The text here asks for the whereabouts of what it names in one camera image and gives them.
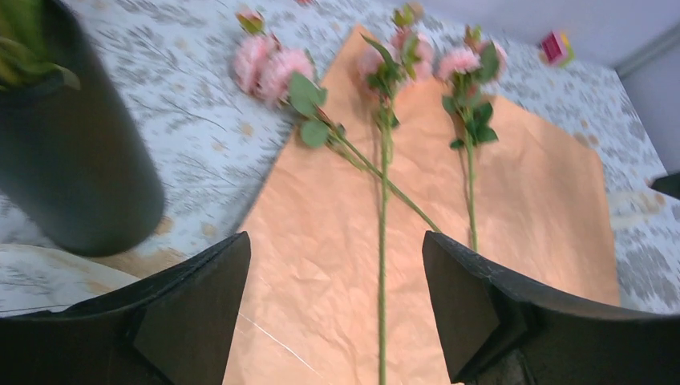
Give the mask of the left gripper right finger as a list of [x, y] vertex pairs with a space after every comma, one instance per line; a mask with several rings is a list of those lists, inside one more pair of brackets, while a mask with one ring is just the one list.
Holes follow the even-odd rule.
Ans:
[[426, 232], [423, 264], [452, 383], [676, 384], [679, 317], [606, 305]]

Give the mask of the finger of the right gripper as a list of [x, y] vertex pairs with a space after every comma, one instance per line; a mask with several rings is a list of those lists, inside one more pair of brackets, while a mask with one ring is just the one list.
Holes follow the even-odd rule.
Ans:
[[680, 172], [673, 172], [666, 176], [655, 178], [650, 187], [661, 194], [680, 199]]

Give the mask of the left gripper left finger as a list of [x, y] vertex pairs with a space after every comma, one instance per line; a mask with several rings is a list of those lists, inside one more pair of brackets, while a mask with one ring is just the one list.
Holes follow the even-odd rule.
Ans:
[[109, 294], [1, 321], [4, 384], [220, 384], [251, 261], [246, 232]]

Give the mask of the orange wrapping paper sheet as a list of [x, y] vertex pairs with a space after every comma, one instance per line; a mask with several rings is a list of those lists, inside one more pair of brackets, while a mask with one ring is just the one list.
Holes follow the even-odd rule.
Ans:
[[[436, 79], [399, 93], [389, 176], [414, 202], [387, 210], [387, 381], [446, 384], [422, 245], [439, 226], [468, 242], [459, 124]], [[597, 153], [502, 96], [499, 139], [475, 154], [480, 252], [549, 286], [618, 305], [613, 232]], [[378, 382], [380, 183], [326, 148], [289, 140], [242, 229], [252, 260], [227, 384]]]

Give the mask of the pink rose stem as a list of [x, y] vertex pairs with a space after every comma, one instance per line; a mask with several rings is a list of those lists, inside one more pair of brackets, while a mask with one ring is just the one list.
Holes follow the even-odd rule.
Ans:
[[[302, 118], [302, 143], [308, 148], [326, 147], [359, 170], [382, 179], [378, 169], [346, 138], [344, 127], [323, 110], [327, 90], [317, 83], [316, 68], [308, 51], [285, 48], [265, 30], [261, 12], [244, 8], [235, 14], [246, 36], [233, 58], [237, 86], [270, 107], [288, 106]], [[378, 97], [375, 122], [379, 128], [399, 121], [392, 101], [409, 82], [431, 75], [434, 49], [427, 37], [415, 30], [415, 8], [405, 5], [393, 13], [395, 35], [386, 45], [374, 40], [360, 56], [356, 68], [360, 83]]]
[[460, 134], [450, 149], [464, 151], [467, 156], [467, 210], [470, 226], [470, 248], [479, 250], [476, 225], [475, 150], [481, 144], [499, 140], [491, 128], [492, 103], [484, 100], [483, 86], [495, 82], [506, 66], [506, 54], [491, 39], [482, 39], [480, 26], [466, 26], [463, 45], [455, 47], [439, 61], [437, 77], [450, 87], [442, 97], [445, 112], [461, 124]]
[[387, 206], [391, 192], [388, 177], [393, 158], [392, 131], [399, 125], [395, 99], [408, 79], [416, 79], [415, 65], [423, 58], [418, 53], [420, 39], [415, 25], [422, 13], [409, 3], [395, 9], [391, 17], [399, 40], [388, 46], [364, 35], [368, 44], [358, 70], [359, 78], [376, 99], [373, 114], [379, 132], [378, 177], [380, 204], [378, 210], [378, 384], [387, 383]]

